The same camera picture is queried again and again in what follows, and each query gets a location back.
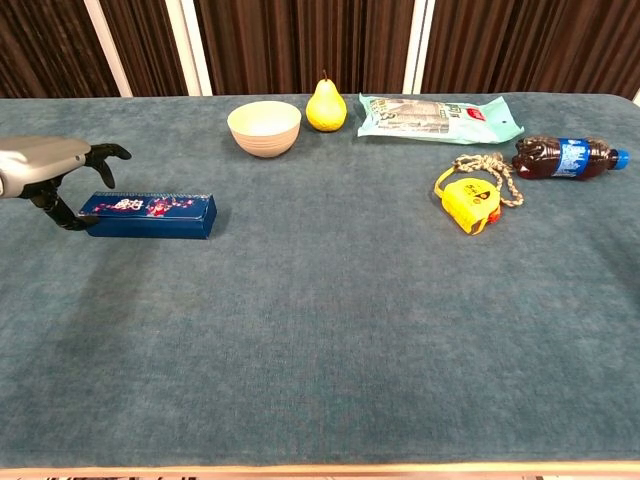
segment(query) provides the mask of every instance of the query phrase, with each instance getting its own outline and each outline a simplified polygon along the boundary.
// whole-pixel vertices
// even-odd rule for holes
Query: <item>curtain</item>
[[[101,0],[100,4],[133,95],[187,95],[165,2]]]
[[[640,88],[640,0],[438,0],[423,92]]]
[[[196,0],[218,94],[401,92],[413,0]]]
[[[82,0],[2,0],[0,97],[119,96]]]

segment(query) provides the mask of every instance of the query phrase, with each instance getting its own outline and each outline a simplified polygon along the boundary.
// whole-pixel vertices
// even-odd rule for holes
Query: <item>white pole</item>
[[[200,26],[198,25],[198,17],[196,15],[196,7],[193,4],[193,0],[182,0],[182,12],[184,13],[187,32],[189,33],[191,51],[193,53],[193,60],[196,64],[196,71],[198,72],[200,90],[202,95],[211,96],[213,95],[211,79],[209,78],[209,69],[207,68],[207,60],[204,56],[204,47],[202,46],[202,37],[200,36]]]
[[[407,63],[404,68],[404,83],[402,93],[413,93],[413,78],[418,65],[418,53],[420,52],[420,37],[424,25],[424,15],[427,0],[414,0],[413,17],[411,18],[411,33],[409,35],[409,48],[407,50]]]
[[[422,36],[420,38],[420,51],[418,53],[418,65],[416,66],[416,74],[413,78],[413,93],[421,93],[422,77],[424,76],[424,64],[427,60],[427,49],[429,47],[429,37],[431,36],[431,22],[433,21],[433,9],[436,0],[427,2],[427,11],[424,16],[424,26],[422,28]]]
[[[200,81],[198,80],[198,72],[196,71],[196,64],[191,51],[191,42],[189,41],[182,5],[180,0],[165,0],[165,3],[167,4],[171,30],[173,30],[173,38],[175,38],[176,46],[178,47],[178,56],[180,57],[182,74],[187,84],[187,92],[192,97],[199,97],[202,94]]]
[[[118,55],[118,49],[111,36],[111,30],[109,30],[109,25],[107,24],[107,19],[100,5],[100,0],[84,0],[84,5],[87,8],[87,12],[89,12],[91,23],[98,35],[98,41],[100,42],[104,56],[107,58],[107,63],[118,86],[120,96],[133,97],[127,74],[120,61],[120,55]]]

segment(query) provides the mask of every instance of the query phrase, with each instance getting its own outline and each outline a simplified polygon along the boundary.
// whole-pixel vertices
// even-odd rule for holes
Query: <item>yellow pear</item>
[[[344,124],[347,118],[347,105],[338,93],[335,84],[327,78],[318,82],[316,91],[307,103],[307,120],[316,130],[334,132]]]

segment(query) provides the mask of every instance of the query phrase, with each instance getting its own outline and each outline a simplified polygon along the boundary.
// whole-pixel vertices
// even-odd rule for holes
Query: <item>plastic package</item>
[[[358,136],[380,135],[458,144],[503,143],[524,132],[503,97],[486,105],[365,97]]]

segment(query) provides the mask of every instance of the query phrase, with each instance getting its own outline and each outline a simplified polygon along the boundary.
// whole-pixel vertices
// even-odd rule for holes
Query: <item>rope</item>
[[[507,180],[507,187],[513,200],[507,200],[500,195],[500,202],[507,207],[519,207],[524,203],[524,196],[518,191],[511,178],[513,167],[504,163],[502,155],[498,152],[490,155],[460,155],[453,162],[453,169],[456,172],[471,173],[475,170],[485,170],[496,177],[496,189],[502,189],[502,177]]]

